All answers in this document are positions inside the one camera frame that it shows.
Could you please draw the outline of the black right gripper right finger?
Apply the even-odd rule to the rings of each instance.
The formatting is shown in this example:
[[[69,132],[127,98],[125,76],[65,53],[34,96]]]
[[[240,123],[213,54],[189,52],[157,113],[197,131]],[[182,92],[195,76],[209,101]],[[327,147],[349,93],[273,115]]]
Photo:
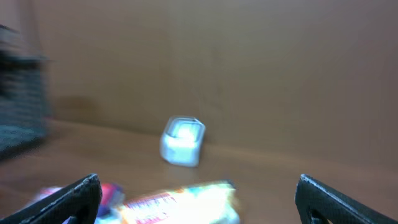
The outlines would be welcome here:
[[[396,220],[306,174],[298,180],[295,204],[303,224],[397,224]]]

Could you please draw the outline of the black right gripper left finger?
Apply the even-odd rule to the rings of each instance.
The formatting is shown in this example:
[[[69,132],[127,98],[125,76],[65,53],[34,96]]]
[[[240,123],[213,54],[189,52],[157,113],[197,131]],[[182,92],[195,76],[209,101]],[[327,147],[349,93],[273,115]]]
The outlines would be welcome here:
[[[101,197],[99,177],[90,174],[2,218],[1,224],[94,224]]]

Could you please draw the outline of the red purple snack packet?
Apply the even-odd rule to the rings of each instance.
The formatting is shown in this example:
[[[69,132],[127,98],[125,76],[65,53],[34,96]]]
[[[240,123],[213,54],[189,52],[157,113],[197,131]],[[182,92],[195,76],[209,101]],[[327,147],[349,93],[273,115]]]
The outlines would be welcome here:
[[[56,186],[41,189],[34,199],[27,204],[27,207],[38,202],[39,200],[44,199],[45,197],[48,197],[49,195],[54,194],[60,189],[61,187]],[[122,204],[125,198],[122,187],[117,184],[105,183],[101,184],[101,189],[102,198],[95,224],[120,223],[121,221],[116,207]]]

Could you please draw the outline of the white orange snack bag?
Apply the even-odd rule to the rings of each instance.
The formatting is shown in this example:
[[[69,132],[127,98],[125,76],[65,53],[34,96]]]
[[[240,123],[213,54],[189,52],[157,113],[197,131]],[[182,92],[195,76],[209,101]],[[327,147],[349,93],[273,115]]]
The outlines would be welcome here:
[[[160,190],[120,205],[121,223],[240,224],[236,187],[217,180]]]

